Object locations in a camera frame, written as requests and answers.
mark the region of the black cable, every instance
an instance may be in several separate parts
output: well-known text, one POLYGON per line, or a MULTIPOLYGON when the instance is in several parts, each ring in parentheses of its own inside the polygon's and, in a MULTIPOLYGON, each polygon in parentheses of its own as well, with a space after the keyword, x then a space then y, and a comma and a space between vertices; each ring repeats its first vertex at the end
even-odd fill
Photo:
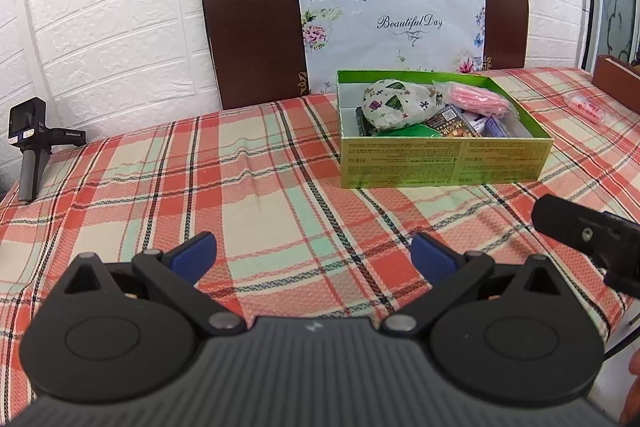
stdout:
POLYGON ((619 341, 619 343, 617 343, 615 346, 613 346, 611 349, 609 349, 604 354, 604 359, 605 360, 609 360, 614 355, 617 355, 620 351, 625 349, 626 346, 631 344, 638 337, 640 337, 640 326, 638 326, 635 330, 633 330, 631 333, 629 333, 624 339, 619 341))

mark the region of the qr code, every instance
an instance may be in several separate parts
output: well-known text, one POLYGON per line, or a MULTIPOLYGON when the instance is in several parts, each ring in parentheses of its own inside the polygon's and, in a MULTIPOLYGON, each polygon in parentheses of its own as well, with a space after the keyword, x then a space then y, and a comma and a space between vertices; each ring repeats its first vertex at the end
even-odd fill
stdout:
POLYGON ((456 112, 453 109, 447 109, 442 112, 442 116, 446 121, 453 120, 456 117, 456 112))

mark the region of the sticker on wall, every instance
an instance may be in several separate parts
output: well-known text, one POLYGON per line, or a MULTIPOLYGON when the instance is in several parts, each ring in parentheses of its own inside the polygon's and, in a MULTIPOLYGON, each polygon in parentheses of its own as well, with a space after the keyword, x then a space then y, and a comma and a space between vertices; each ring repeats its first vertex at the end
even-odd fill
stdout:
POLYGON ((299 1, 311 93, 338 70, 482 70, 485 0, 299 1))

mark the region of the bed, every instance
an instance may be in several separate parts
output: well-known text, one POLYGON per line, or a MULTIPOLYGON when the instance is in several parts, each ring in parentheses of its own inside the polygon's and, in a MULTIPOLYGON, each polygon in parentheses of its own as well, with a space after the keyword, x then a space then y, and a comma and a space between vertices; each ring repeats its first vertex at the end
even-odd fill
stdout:
POLYGON ((378 322, 426 292, 408 254, 425 231, 499 263, 550 256, 606 339, 629 299, 604 286, 583 255, 533 231, 536 198, 552 192, 640 221, 640 117, 584 71, 488 71, 554 137, 530 184, 340 188, 334 94, 225 110, 54 154, 40 195, 0 203, 0 421, 33 398, 18 345, 38 306, 82 251, 128 261, 203 230, 218 257, 198 287, 257 315, 369 315, 378 322), (579 91, 615 118, 612 128, 568 112, 579 91))

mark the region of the floral cloth pouch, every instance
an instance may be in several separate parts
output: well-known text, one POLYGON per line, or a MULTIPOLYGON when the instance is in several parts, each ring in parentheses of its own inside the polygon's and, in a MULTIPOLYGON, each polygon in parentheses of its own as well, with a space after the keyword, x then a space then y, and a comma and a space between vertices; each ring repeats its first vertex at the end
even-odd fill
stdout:
POLYGON ((433 86, 379 80, 364 90, 362 113, 378 131, 400 129, 431 118, 441 108, 442 95, 433 86))

